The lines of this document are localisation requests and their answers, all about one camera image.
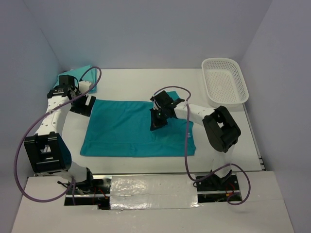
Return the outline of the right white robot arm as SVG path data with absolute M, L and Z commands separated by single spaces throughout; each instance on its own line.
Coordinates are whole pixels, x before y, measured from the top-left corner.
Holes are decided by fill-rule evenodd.
M 189 132 L 190 122 L 204 127 L 210 145 L 217 152 L 211 174 L 206 179 L 215 189 L 224 189 L 232 174 L 230 153 L 241 135 L 241 130 L 228 109 L 219 106 L 210 110 L 191 104 L 187 99 L 173 100 L 164 90 L 152 96 L 151 101 L 151 131 L 166 126 L 169 118 L 185 119 L 186 134 Z

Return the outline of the dark teal t shirt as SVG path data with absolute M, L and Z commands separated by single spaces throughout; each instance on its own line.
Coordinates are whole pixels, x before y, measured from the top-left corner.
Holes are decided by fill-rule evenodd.
M 96 100 L 80 150 L 84 157 L 183 157 L 196 146 L 193 123 L 169 118 L 163 128 L 150 131 L 153 104 L 147 101 Z

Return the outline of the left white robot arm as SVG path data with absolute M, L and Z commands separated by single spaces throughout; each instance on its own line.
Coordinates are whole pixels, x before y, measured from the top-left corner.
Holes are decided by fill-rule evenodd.
M 24 140 L 31 167 L 36 174 L 74 178 L 79 193 L 90 193 L 95 188 L 93 175 L 89 168 L 73 162 L 62 131 L 69 112 L 89 117 L 96 98 L 83 95 L 78 80 L 70 75 L 61 75 L 47 98 L 47 116 L 40 120 L 34 135 Z

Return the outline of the light green t shirt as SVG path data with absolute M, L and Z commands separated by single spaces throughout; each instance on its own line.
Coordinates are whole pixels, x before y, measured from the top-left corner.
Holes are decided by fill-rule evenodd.
M 59 85 L 59 79 L 58 79 L 59 76 L 70 75 L 70 76 L 73 76 L 73 77 L 77 78 L 78 80 L 80 80 L 82 75 L 91 67 L 92 67 L 91 65 L 88 65 L 88 66 L 84 66 L 84 67 L 80 67 L 80 68 L 76 68 L 76 69 L 72 69 L 72 70 L 60 73 L 56 78 L 56 83 L 55 83 L 54 87 Z M 83 81 L 90 81 L 94 84 L 97 81 L 97 77 L 98 77 L 98 70 L 93 68 L 82 78 L 82 80 Z

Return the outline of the turquoise t shirt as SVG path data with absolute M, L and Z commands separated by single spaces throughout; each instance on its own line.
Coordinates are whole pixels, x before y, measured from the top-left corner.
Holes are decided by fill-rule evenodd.
M 80 81 L 90 81 L 93 83 L 92 89 L 89 91 L 90 94 L 97 92 L 96 82 L 98 80 L 99 71 L 96 67 L 88 65 L 84 67 L 85 70 L 80 78 Z

